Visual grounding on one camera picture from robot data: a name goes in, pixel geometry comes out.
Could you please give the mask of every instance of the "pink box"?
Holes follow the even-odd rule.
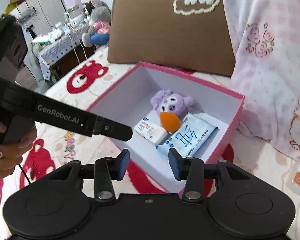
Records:
[[[144,116],[160,125],[150,98],[158,90],[170,89],[196,101],[189,112],[218,127],[195,153],[205,163],[216,163],[239,124],[244,96],[225,87],[179,70],[140,62],[110,87],[89,111],[134,127]],[[113,140],[119,149],[128,148],[131,159],[168,192],[179,193],[185,181],[175,180],[168,159],[135,131],[128,142]]]

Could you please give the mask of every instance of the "orange egg-shaped object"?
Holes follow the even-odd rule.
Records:
[[[179,129],[181,122],[180,119],[172,113],[168,112],[161,112],[160,113],[160,121],[162,127],[168,131],[174,133],[176,130]]]

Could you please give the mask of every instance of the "pillow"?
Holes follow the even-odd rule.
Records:
[[[116,0],[108,61],[145,61],[231,76],[222,0]]]
[[[245,95],[240,130],[300,158],[300,0],[224,0]]]

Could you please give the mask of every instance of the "bed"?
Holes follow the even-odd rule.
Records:
[[[108,47],[100,47],[87,61],[77,66],[56,85],[46,92],[50,98],[65,102],[83,110],[89,109],[97,98],[105,92],[120,77],[131,70],[134,65],[110,64],[107,61]],[[68,91],[67,83],[71,76],[85,65],[92,62],[108,67],[108,71],[97,78],[90,87],[81,93]],[[224,76],[190,72],[193,76],[210,82],[228,86],[230,79]],[[33,149],[23,158],[23,167],[27,167],[27,175],[31,180],[40,178],[43,174],[71,160],[80,160],[83,164],[93,163],[96,159],[106,156],[117,156],[120,150],[112,141],[101,135],[87,138],[73,134],[46,124],[37,123],[38,136]],[[232,160],[236,165],[254,174],[260,179],[285,192],[294,202],[296,217],[288,231],[288,236],[300,240],[300,197],[286,187],[291,167],[295,161],[275,150],[271,144],[257,137],[245,137],[239,131],[233,135],[223,158]],[[141,171],[133,162],[121,182],[113,182],[117,196],[125,193],[163,193],[161,188],[147,174]],[[16,168],[13,175],[0,180],[0,240],[7,239],[10,232],[2,217],[2,207],[5,200],[14,192],[27,185],[21,171]],[[206,195],[214,192],[212,184],[207,186]],[[93,196],[93,182],[85,181],[83,192]]]

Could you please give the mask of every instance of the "black device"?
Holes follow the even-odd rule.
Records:
[[[178,194],[120,194],[111,180],[122,180],[129,150],[95,164],[72,161],[8,198],[3,217],[9,240],[44,239],[207,239],[288,240],[295,207],[285,193],[233,163],[204,164],[169,151]],[[217,191],[203,197],[203,179],[215,179]],[[82,193],[94,179],[94,197]]]
[[[127,141],[129,126],[58,102],[15,84],[28,51],[21,26],[8,15],[0,19],[0,121],[8,129],[0,144],[17,143],[33,127],[44,122],[86,136],[102,134]]]

